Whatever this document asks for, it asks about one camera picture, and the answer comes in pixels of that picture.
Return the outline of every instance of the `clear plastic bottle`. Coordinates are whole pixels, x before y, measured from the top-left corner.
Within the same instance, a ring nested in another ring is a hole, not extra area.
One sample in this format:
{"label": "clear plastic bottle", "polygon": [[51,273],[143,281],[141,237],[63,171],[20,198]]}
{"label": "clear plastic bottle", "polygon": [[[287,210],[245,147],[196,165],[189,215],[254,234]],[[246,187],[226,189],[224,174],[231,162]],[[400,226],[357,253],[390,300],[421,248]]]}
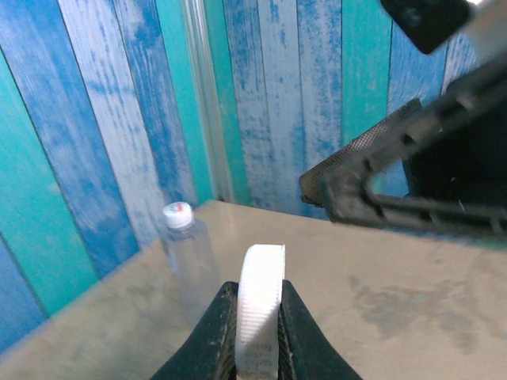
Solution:
{"label": "clear plastic bottle", "polygon": [[197,324],[220,287],[220,274],[206,224],[194,217],[188,203],[163,210],[167,229],[162,238],[170,271],[176,279],[188,322]]}

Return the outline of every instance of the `wooden plank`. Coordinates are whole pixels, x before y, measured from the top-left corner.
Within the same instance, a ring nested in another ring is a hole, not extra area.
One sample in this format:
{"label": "wooden plank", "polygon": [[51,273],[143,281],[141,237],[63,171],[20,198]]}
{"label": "wooden plank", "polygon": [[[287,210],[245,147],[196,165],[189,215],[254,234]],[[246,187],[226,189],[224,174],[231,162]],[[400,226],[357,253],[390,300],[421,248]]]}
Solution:
{"label": "wooden plank", "polygon": [[[24,2],[9,0],[3,2],[0,10],[0,43],[3,51],[86,248],[98,274],[105,276],[138,252],[139,246],[94,119],[58,4],[50,1],[26,5]],[[32,157],[30,152],[34,149],[36,148],[27,148],[25,154]],[[39,147],[37,149],[40,152],[36,158],[30,158],[31,162],[44,162],[42,150]],[[28,177],[25,178],[24,174],[19,178],[27,184],[24,196],[29,201],[26,210],[30,210],[35,202],[30,198],[36,187],[27,182]],[[56,184],[47,183],[47,186],[54,197],[61,196]],[[70,227],[61,229],[62,233],[66,230],[70,230]],[[77,244],[78,239],[75,240],[72,244]],[[28,260],[31,254],[27,252],[26,255]],[[60,259],[62,257],[54,256],[54,260]],[[67,256],[65,261],[66,267],[61,270],[68,276],[68,280],[79,278],[79,265],[74,268]],[[43,276],[41,280],[51,282],[50,279],[54,279],[55,289],[51,288],[50,293],[59,295],[56,290],[66,287],[57,282],[59,276],[52,274],[50,262],[47,266],[48,273],[45,274],[47,278]],[[38,271],[36,260],[30,261],[30,264]],[[73,287],[69,288],[69,294],[73,294],[72,289]],[[70,301],[72,297],[69,295],[64,299]]]}
{"label": "wooden plank", "polygon": [[[306,169],[341,146],[341,1],[298,1]],[[314,218],[326,213],[315,208]]]}
{"label": "wooden plank", "polygon": [[[66,145],[62,139],[66,137],[63,124],[69,120],[72,109],[66,109],[65,101],[78,103],[79,93],[68,89],[70,96],[76,96],[66,97],[63,88],[56,84],[58,68],[66,66],[55,66],[44,50],[48,30],[37,23],[44,15],[10,5],[5,2],[0,5],[2,49],[11,58],[27,105],[32,106],[33,121],[39,127],[41,139],[51,147],[48,156],[53,162],[64,162],[59,173],[72,173],[74,152],[69,147],[71,142]],[[65,35],[58,34],[57,18],[51,20],[51,29],[55,31],[52,37],[61,39],[52,47],[61,57],[71,53],[70,48],[65,50]],[[0,120],[0,230],[37,296],[53,314],[87,290],[97,277],[3,55],[0,55]],[[76,171],[76,177],[82,173]],[[68,182],[65,185],[67,190],[72,189]],[[91,202],[90,207],[97,212]],[[86,215],[86,211],[81,213],[81,217]]]}
{"label": "wooden plank", "polygon": [[166,202],[197,204],[155,0],[115,0],[160,186]]}
{"label": "wooden plank", "polygon": [[164,228],[166,204],[112,1],[59,1],[139,247]]}
{"label": "wooden plank", "polygon": [[[432,55],[420,53],[397,25],[393,25],[391,38],[387,114],[416,97],[426,104],[440,95],[447,51],[445,44]],[[400,160],[386,171],[383,193],[404,196],[407,192],[408,184]]]}
{"label": "wooden plank", "polygon": [[386,115],[391,19],[373,1],[343,0],[342,15],[345,145]]}
{"label": "wooden plank", "polygon": [[246,179],[243,159],[241,131],[239,129],[234,82],[232,78],[231,57],[227,44],[227,29],[222,2],[204,0],[208,37],[215,72],[216,92],[219,97],[222,118],[223,140],[231,171],[235,202],[250,205],[251,198]]}
{"label": "wooden plank", "polygon": [[203,203],[214,199],[215,195],[210,177],[207,148],[200,125],[181,2],[180,0],[157,0],[156,6],[197,199],[199,203]]}
{"label": "wooden plank", "polygon": [[46,319],[0,238],[0,355]]}
{"label": "wooden plank", "polygon": [[223,0],[238,120],[252,204],[277,206],[256,0]]}
{"label": "wooden plank", "polygon": [[306,215],[298,178],[304,173],[305,137],[295,0],[259,2],[269,134],[273,147],[276,209]]}
{"label": "wooden plank", "polygon": [[474,48],[466,34],[461,33],[449,41],[447,62],[445,64],[444,83],[442,93],[449,83],[473,70],[477,66]]}

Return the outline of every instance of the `countertop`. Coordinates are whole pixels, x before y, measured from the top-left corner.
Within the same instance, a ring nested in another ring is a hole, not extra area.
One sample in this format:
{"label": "countertop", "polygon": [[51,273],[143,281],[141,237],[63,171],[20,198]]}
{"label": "countertop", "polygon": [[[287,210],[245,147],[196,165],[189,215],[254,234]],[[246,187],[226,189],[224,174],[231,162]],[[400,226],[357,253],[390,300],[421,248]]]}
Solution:
{"label": "countertop", "polygon": [[[505,378],[507,252],[220,202],[197,214],[223,282],[249,246],[285,244],[286,278],[365,380]],[[147,380],[190,333],[176,297],[157,242],[4,355],[0,378]]]}

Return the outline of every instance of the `black plastic frame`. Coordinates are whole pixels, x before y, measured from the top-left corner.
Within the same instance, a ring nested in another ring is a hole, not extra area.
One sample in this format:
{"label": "black plastic frame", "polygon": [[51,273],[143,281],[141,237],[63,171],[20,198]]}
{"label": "black plastic frame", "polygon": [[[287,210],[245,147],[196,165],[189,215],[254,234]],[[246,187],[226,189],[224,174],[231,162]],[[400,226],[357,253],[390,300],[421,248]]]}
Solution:
{"label": "black plastic frame", "polygon": [[347,158],[321,180],[332,222],[507,238],[503,207],[376,195],[373,177],[398,159],[410,159],[507,101],[507,54],[462,77],[428,107],[393,126],[370,147]]}
{"label": "black plastic frame", "polygon": [[473,18],[467,0],[380,0],[419,51],[429,54]]}

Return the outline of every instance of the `black plastic jaw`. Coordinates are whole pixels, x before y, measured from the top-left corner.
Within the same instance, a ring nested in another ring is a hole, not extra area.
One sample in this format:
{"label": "black plastic jaw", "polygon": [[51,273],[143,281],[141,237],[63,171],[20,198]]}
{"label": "black plastic jaw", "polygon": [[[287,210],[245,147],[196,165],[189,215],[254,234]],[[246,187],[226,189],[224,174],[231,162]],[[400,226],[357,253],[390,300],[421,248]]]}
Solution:
{"label": "black plastic jaw", "polygon": [[396,24],[423,53],[429,54],[474,16],[466,0],[380,0]]}
{"label": "black plastic jaw", "polygon": [[[235,380],[238,284],[225,283],[181,348],[151,380]],[[361,380],[331,347],[297,291],[284,281],[278,317],[279,380]]]}

